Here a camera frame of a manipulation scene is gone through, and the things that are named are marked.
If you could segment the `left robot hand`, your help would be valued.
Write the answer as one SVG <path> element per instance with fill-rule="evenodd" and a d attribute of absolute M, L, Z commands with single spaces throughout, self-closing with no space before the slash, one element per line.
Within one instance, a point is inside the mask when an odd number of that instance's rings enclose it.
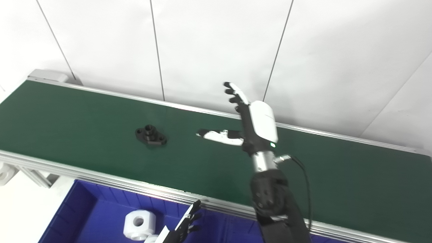
<path fill-rule="evenodd" d="M 191 232 L 198 231 L 199 226 L 193 225 L 194 221 L 200 219 L 202 214 L 199 213 L 201 209 L 201 200 L 195 201 L 191 204 L 175 229 L 170 230 L 165 225 L 162 231 L 156 238 L 156 243 L 183 243 Z"/>

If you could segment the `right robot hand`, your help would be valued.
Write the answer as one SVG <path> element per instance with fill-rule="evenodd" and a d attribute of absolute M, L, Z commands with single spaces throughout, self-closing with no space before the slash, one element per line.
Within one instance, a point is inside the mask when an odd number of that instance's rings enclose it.
<path fill-rule="evenodd" d="M 248 155 L 274 151 L 278 134 L 273 110 L 263 101 L 250 102 L 234 83 L 225 82 L 225 93 L 232 95 L 230 103 L 236 104 L 242 131 L 199 129 L 196 135 L 215 142 L 240 146 Z"/>

